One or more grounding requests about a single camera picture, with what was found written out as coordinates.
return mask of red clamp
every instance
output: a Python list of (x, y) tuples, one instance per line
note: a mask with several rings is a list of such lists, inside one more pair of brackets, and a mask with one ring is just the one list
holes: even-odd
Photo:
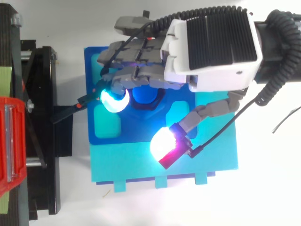
[(0, 97), (0, 197), (26, 175), (25, 103)]

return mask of metal rod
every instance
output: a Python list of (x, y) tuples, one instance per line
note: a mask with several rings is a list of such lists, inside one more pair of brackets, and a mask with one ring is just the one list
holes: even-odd
[(32, 54), (31, 51), (21, 51), (21, 60), (28, 61), (31, 54)]
[(37, 166), (42, 166), (42, 164), (38, 157), (30, 157), (30, 158), (26, 158), (26, 166), (27, 167), (37, 167)]

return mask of black cable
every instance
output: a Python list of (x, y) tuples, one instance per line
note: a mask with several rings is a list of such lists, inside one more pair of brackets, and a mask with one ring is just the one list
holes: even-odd
[(270, 79), (266, 86), (256, 97), (256, 104), (265, 106), (285, 85), (287, 81), (296, 73), (299, 63), (301, 62), (301, 32), (296, 23), (292, 20), (299, 15), (293, 15), (290, 12), (272, 11), (266, 23), (275, 29), (289, 45), (289, 50), (279, 65), (279, 69)]
[(117, 57), (117, 55), (121, 52), (121, 50), (129, 44), (135, 37), (137, 37), (141, 32), (144, 31), (145, 28), (151, 25), (152, 22), (148, 22), (145, 25), (143, 25), (141, 28), (139, 28), (134, 34), (131, 35), (111, 56), (111, 58), (104, 64), (102, 70), (100, 71), (100, 76), (103, 76), (104, 74), (109, 73), (109, 67), (113, 60)]
[(251, 100), (247, 103), (237, 114), (223, 127), (218, 131), (213, 137), (207, 140), (202, 146), (202, 148), (206, 147), (212, 141), (214, 141), (222, 132), (224, 132), (249, 106), (255, 103), (255, 99)]
[(246, 12), (246, 8), (241, 8), (236, 6), (218, 6), (218, 7), (208, 7), (208, 8), (197, 8), (192, 10), (187, 10), (183, 12), (177, 12), (170, 14), (168, 16), (162, 17), (155, 21), (152, 21), (150, 25), (150, 32), (153, 37), (156, 37), (159, 32), (164, 31), (169, 28), (173, 19), (178, 20), (188, 20), (195, 18), (197, 16), (208, 16), (217, 14), (226, 14), (234, 12)]
[(294, 114), (296, 111), (300, 110), (301, 106), (292, 110), (272, 131), (272, 133), (275, 133), (277, 131), (277, 129), (282, 125), (282, 123), (287, 120), (292, 114)]
[(252, 104), (254, 104), (256, 99), (254, 98), (249, 103), (247, 103), (237, 114), (223, 127), (221, 128), (215, 135), (213, 135), (209, 140), (207, 140), (204, 144), (196, 147), (191, 151), (189, 156), (191, 158), (194, 158), (197, 154), (199, 154), (207, 145), (209, 145), (212, 141), (217, 139), (220, 134), (222, 134), (248, 107), (250, 107)]

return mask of screw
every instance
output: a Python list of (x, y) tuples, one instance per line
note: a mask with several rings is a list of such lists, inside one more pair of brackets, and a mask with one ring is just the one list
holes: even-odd
[(13, 17), (11, 18), (11, 24), (17, 28), (22, 27), (23, 25), (23, 18), (21, 14), (15, 13)]
[(52, 59), (52, 60), (57, 60), (57, 53), (56, 53), (56, 52), (53, 51), (53, 52), (51, 53), (51, 59)]
[(28, 111), (29, 113), (31, 113), (33, 109), (34, 109), (34, 103), (32, 102), (32, 100), (29, 99), (29, 100), (27, 101), (27, 111)]

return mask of black metal frame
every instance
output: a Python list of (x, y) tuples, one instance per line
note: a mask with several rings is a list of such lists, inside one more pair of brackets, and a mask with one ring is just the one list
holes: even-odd
[(29, 216), (35, 220), (38, 210), (48, 210), (49, 215), (60, 210), (58, 157), (71, 156), (73, 116), (56, 125), (51, 123), (50, 117), (57, 108), (63, 108), (56, 106), (55, 52), (51, 47), (28, 49), (32, 42), (35, 41), (21, 41), (21, 50), (31, 51), (29, 60), (22, 61), (24, 101), (31, 100), (35, 105), (26, 114), (26, 155), (37, 156), (42, 163), (42, 167), (27, 168)]
[[(56, 106), (54, 51), (36, 48), (35, 41), (20, 41), (19, 27), (12, 25), (16, 13), (0, 3), (0, 66), (12, 67), (10, 96), (35, 104), (31, 113), (26, 111), (26, 157), (38, 156), (41, 167), (28, 167), (27, 178), (10, 191), (8, 214), (0, 215), (0, 225), (28, 226), (37, 219), (37, 210), (50, 215), (60, 210), (58, 157), (71, 156), (73, 117), (56, 125), (50, 122), (67, 107)], [(22, 63), (21, 49), (32, 52)]]

